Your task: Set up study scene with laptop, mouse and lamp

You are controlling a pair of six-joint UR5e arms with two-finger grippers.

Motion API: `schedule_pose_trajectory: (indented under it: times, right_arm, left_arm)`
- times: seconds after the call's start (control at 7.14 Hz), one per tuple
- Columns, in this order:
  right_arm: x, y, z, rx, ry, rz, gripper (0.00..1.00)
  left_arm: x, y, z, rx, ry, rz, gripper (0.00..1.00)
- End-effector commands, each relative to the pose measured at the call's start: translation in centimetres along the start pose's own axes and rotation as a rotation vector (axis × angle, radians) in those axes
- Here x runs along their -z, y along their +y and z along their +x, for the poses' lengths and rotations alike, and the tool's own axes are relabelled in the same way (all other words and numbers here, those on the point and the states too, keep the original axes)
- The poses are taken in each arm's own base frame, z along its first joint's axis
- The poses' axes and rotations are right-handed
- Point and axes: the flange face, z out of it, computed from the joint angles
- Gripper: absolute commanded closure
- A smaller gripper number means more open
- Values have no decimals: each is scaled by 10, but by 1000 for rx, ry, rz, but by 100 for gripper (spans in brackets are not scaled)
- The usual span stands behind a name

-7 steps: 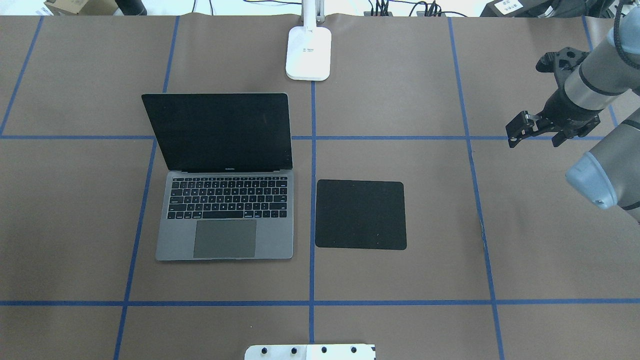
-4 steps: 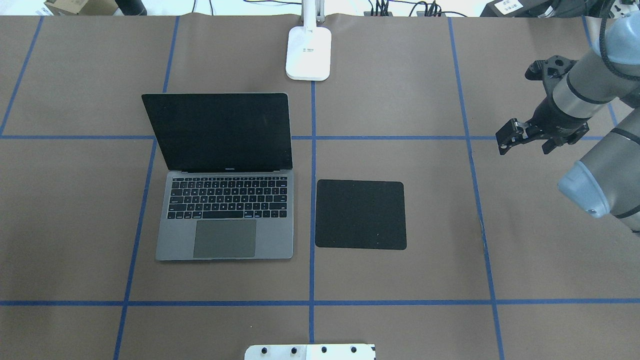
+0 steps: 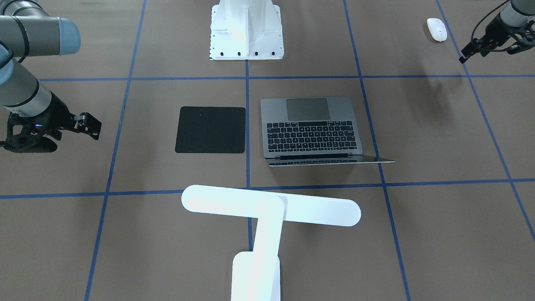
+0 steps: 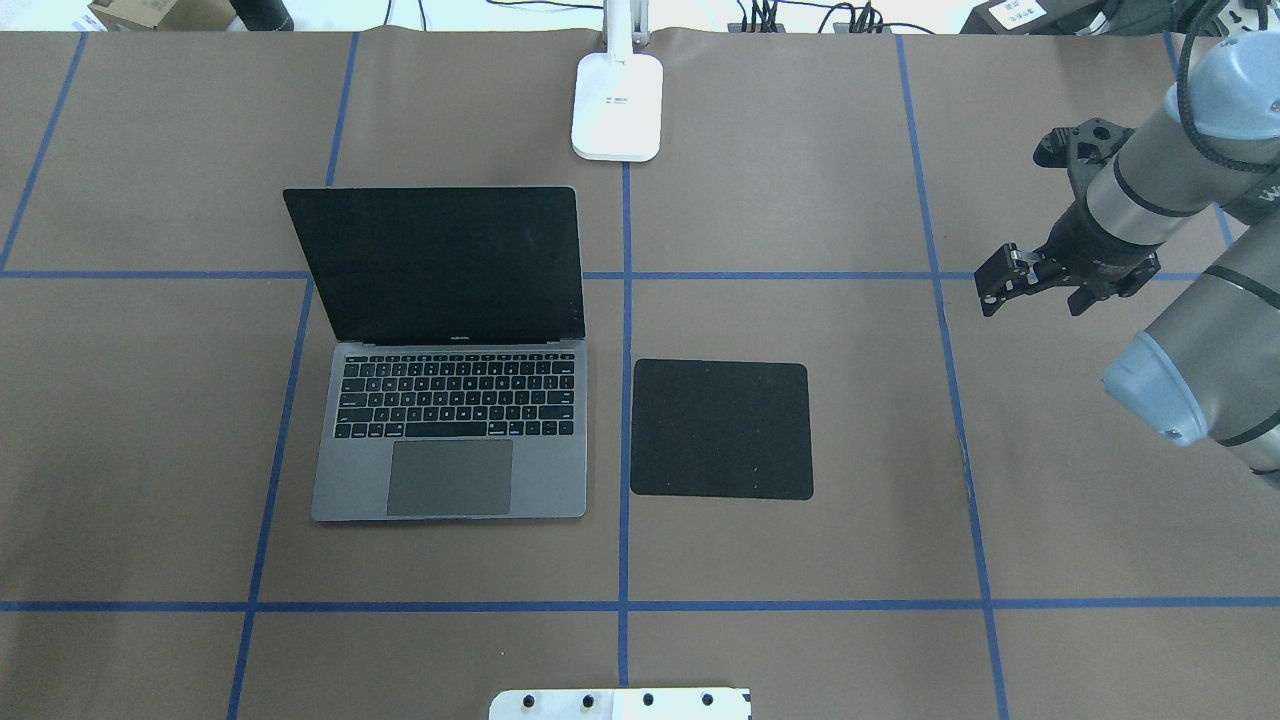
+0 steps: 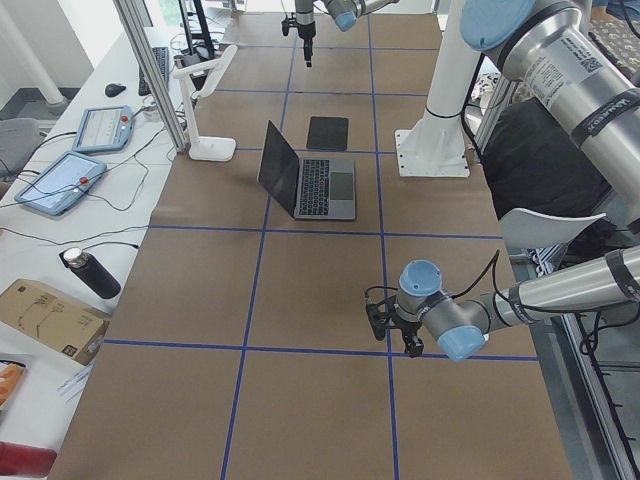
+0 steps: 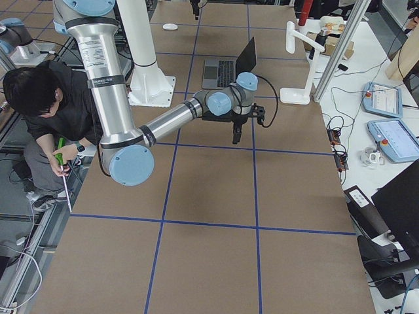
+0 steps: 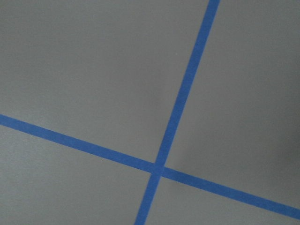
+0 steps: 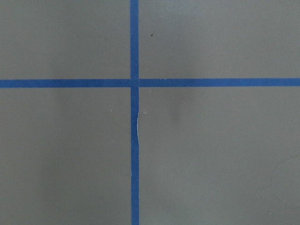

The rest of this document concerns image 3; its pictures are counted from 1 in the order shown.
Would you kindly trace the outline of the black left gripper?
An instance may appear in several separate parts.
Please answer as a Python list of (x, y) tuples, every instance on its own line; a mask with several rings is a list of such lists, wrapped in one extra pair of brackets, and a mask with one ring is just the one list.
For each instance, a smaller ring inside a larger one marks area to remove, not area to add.
[[(506, 52), (513, 55), (534, 47), (534, 25), (533, 20), (526, 21), (524, 25), (513, 27), (503, 22), (502, 18), (496, 16), (485, 28), (485, 35), (481, 39), (481, 55), (485, 56), (491, 52)], [(497, 50), (503, 46), (507, 40), (514, 39), (514, 43), (508, 48)]]

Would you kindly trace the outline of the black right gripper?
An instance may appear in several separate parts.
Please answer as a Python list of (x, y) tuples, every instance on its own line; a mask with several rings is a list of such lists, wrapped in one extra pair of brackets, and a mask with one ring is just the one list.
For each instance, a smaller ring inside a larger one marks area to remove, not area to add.
[(75, 115), (55, 94), (44, 112), (33, 117), (22, 117), (11, 113), (8, 116), (7, 135), (4, 149), (14, 153), (52, 153), (58, 148), (56, 140), (61, 140), (61, 130), (75, 128)]

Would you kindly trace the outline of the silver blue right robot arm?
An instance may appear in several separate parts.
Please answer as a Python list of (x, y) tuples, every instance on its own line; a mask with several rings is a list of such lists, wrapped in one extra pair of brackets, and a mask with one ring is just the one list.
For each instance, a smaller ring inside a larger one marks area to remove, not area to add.
[(61, 130), (76, 130), (75, 115), (22, 62), (27, 57), (75, 54), (78, 27), (52, 17), (34, 0), (1, 2), (1, 107), (9, 111), (1, 146), (15, 153), (51, 153)]

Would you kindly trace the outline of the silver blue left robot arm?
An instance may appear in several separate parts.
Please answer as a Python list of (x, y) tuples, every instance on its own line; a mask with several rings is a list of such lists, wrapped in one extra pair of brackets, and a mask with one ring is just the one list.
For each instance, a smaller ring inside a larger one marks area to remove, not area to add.
[(485, 28), (481, 56), (486, 57), (510, 38), (515, 42), (504, 51), (513, 55), (534, 47), (534, 1), (509, 0)]

